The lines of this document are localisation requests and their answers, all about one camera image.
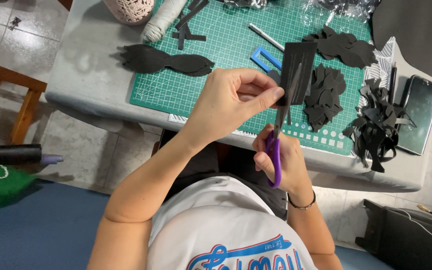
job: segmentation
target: hand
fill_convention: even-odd
[[[261,169],[274,182],[275,168],[271,158],[265,153],[266,138],[274,126],[267,124],[252,143],[256,150],[254,162],[256,170]],[[304,164],[303,150],[297,138],[279,133],[279,154],[281,159],[281,184],[279,188],[291,194],[291,201],[298,206],[309,205],[313,201],[311,180]]]
[[[273,106],[283,95],[273,79],[257,70],[215,69],[180,133],[202,149]]]

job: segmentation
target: purple scissors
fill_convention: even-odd
[[[279,187],[281,183],[281,158],[279,156],[279,132],[281,131],[281,127],[284,124],[284,119],[290,112],[291,102],[296,94],[296,86],[298,85],[298,81],[301,76],[301,64],[298,65],[297,71],[294,75],[293,80],[291,81],[291,86],[285,92],[284,97],[285,105],[280,106],[276,112],[276,119],[274,120],[274,129],[273,132],[269,132],[268,137],[266,138],[266,150],[265,153],[271,158],[271,161],[274,165],[274,183],[268,178],[268,185],[271,188]],[[291,125],[291,118],[288,117],[288,124]]]

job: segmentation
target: black bracelet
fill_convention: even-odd
[[[292,205],[294,208],[297,208],[297,209],[299,209],[299,210],[308,210],[308,208],[311,207],[311,206],[313,206],[313,205],[315,204],[315,202],[316,202],[316,193],[315,193],[314,190],[312,191],[312,194],[314,195],[314,199],[312,200],[312,202],[311,202],[308,206],[304,206],[304,207],[296,206],[296,205],[291,201],[291,197],[290,197],[289,194],[287,195],[287,201],[288,201],[289,204]]]

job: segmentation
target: green cutting mat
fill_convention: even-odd
[[[155,7],[159,7],[160,4],[161,1],[157,1]],[[183,11],[185,14],[189,12],[187,5]],[[168,28],[163,40],[152,43],[151,46],[170,55],[182,53],[202,55],[215,62],[215,68],[250,67],[261,70],[250,60],[251,54],[258,46],[262,46],[282,61],[282,52],[249,29],[249,23],[253,23],[283,45],[285,42],[301,41],[303,36],[316,33],[324,24],[328,24],[336,32],[352,33],[359,40],[370,39],[368,24],[348,17],[331,16],[326,10],[305,7],[303,3],[295,0],[272,1],[261,10],[231,8],[211,0],[189,21],[191,33],[206,35],[207,41],[186,40],[183,50],[178,50],[178,40],[171,37],[171,32],[176,31],[174,26],[177,21]],[[273,67],[264,57],[260,58]],[[348,67],[338,59],[328,61],[317,55],[314,67],[320,63],[341,69],[347,84],[345,93],[339,98],[344,110],[333,118],[333,123],[328,123],[315,133],[311,130],[307,116],[303,112],[305,105],[292,106],[293,123],[291,126],[283,126],[282,131],[297,137],[302,145],[350,155],[353,143],[341,132],[356,118],[354,107],[358,105],[360,96],[358,90],[363,83],[364,70]],[[139,73],[136,74],[129,102],[187,117],[205,81],[206,76],[190,77],[169,69],[153,74]],[[275,116],[276,110],[267,109],[244,122],[239,129],[257,134],[267,123],[274,123]]]

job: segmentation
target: gray tiled floor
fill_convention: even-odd
[[[13,31],[6,25],[18,16]],[[47,81],[68,12],[56,0],[0,0],[0,65]],[[0,143],[11,130],[26,89],[4,84],[0,90]],[[122,179],[144,163],[161,129],[143,125],[144,140],[132,142],[54,111],[40,103],[26,143],[41,143],[45,153],[65,155],[66,160],[39,172],[40,177],[111,193]],[[334,239],[354,242],[363,236],[367,216],[364,198],[385,206],[432,209],[432,138],[423,189],[415,193],[371,193],[315,187],[318,204]]]

